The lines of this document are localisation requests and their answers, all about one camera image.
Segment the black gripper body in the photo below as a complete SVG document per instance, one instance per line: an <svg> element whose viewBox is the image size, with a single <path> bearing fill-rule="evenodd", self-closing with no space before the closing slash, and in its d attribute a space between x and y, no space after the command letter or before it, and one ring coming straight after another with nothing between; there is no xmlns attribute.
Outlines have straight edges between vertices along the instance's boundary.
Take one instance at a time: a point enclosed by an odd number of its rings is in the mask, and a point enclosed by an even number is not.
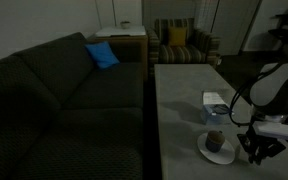
<svg viewBox="0 0 288 180"><path fill-rule="evenodd" d="M245 152L248 147L252 147L256 150L256 155L258 151L272 151L274 157L286 149L276 138L257 135L252 126L248 127L245 134L238 134L237 137Z"/></svg>

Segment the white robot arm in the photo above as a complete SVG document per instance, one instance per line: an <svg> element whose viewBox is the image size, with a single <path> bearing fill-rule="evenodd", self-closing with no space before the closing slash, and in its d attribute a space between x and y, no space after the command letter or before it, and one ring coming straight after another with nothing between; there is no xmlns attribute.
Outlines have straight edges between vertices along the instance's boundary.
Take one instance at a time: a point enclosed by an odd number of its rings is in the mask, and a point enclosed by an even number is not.
<svg viewBox="0 0 288 180"><path fill-rule="evenodd" d="M280 139L288 140L288 62L265 65L250 85L253 112L238 139L248 161L260 165L286 149Z"/></svg>

